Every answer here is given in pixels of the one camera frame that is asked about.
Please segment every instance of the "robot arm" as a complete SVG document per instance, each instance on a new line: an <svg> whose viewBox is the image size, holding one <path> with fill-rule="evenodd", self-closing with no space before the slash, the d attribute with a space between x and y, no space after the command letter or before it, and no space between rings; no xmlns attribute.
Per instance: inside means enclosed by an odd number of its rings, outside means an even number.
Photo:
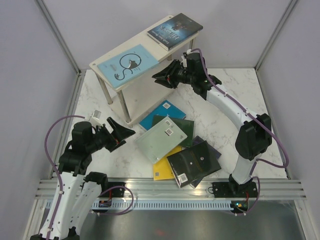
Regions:
<svg viewBox="0 0 320 240"><path fill-rule="evenodd" d="M32 236L30 240L78 240L94 200L107 189L106 174L90 172L85 177L92 154L102 148L110 152L116 150L135 131L119 125L109 117L107 121L113 128L110 133L105 124L99 123L99 113L95 111L89 121L81 121L73 126L72 140L59 159L62 190L58 182L48 216L39 234ZM76 200L82 184L82 191Z"/></svg>
<svg viewBox="0 0 320 240"><path fill-rule="evenodd" d="M247 113L252 114L271 130L270 117L265 113L258 115L247 107L244 107L247 111L243 112L234 101L226 96L230 94L222 82L215 76L209 75L225 94L213 87L204 72L199 53L188 50L187 53L183 53L182 61L173 60L168 67L152 77L156 79L156 83L167 88L175 89L179 83L190 84L196 94L215 105L232 121L239 131L235 142L239 156L235 169L229 177L229 187L233 193L245 188L246 184L252 181L251 169L256 158L264 153L272 143L271 136Z"/></svg>

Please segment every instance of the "light green book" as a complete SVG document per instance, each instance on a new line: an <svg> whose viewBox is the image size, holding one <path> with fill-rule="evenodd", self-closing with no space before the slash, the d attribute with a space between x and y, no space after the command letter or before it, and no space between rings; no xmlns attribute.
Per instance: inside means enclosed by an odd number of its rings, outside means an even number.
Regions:
<svg viewBox="0 0 320 240"><path fill-rule="evenodd" d="M165 117L135 142L140 151L155 164L187 137L169 117Z"/></svg>

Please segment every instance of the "gray floor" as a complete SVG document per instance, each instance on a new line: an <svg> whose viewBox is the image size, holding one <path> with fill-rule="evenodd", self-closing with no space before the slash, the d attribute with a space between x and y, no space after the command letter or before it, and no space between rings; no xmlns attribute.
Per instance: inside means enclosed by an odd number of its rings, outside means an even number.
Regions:
<svg viewBox="0 0 320 240"><path fill-rule="evenodd" d="M247 216L220 211L136 210L89 214L81 240L304 240L293 203L260 201Z"/></svg>

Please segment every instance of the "black book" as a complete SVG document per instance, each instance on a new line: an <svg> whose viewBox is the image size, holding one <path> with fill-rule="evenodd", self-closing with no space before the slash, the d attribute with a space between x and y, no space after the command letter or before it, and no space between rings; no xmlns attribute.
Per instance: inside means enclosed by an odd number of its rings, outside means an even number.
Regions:
<svg viewBox="0 0 320 240"><path fill-rule="evenodd" d="M203 28L199 23L180 13L149 30L147 35L169 51Z"/></svg>
<svg viewBox="0 0 320 240"><path fill-rule="evenodd" d="M180 188L221 169L207 141L170 155L167 159Z"/></svg>
<svg viewBox="0 0 320 240"><path fill-rule="evenodd" d="M197 145L199 143L202 143L204 140L199 137L199 136L196 136L194 139L193 139L193 145ZM221 156L221 153L218 152L218 150L216 150L213 146L210 145L210 150L215 154L215 157L216 159L218 160ZM217 163L217 168L216 168L216 171L220 170L221 169L221 166L219 164L219 162ZM203 177L197 179L197 180L194 180L193 182L190 183L190 186L193 187L194 189L198 186L198 184L202 181Z"/></svg>
<svg viewBox="0 0 320 240"><path fill-rule="evenodd" d="M152 126L156 125L164 118L165 116L155 115L152 120ZM193 145L195 122L174 117L170 117L170 119L187 135L187 138L183 140L179 146L191 147Z"/></svg>

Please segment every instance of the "shelf top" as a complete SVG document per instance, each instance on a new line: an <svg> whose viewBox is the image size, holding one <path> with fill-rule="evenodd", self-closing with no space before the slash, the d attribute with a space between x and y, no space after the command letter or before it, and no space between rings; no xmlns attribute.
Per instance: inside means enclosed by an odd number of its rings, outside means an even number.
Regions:
<svg viewBox="0 0 320 240"><path fill-rule="evenodd" d="M156 41L154 41L151 37L147 35L147 31L153 29L154 27L158 26L161 23L164 23L165 21L172 18L172 15L168 15L165 18L161 19L160 21L156 22L152 26L148 27L147 29L143 30L142 32L138 33L137 35L133 36L129 40L125 41L124 43L120 44L116 48L112 49L111 51L107 52L103 56L99 57L98 59L94 60L89 64L90 68L103 80L105 81L114 91L119 92L122 89L126 88L128 85L130 85L133 81L137 79L135 77L134 79L128 81L127 83L114 88L112 84L108 81L108 79L103 75L103 73L99 70L98 65L121 54L122 52L129 50L139 44L141 44L151 55L155 57L159 62L162 62L164 59L166 59L168 56L170 56L172 53L180 49L183 45L190 42L192 39L194 39L196 36L198 36L199 32L192 35L191 37L187 38L185 41L181 42L177 46L173 47L169 51L165 50L163 47L161 47Z"/></svg>

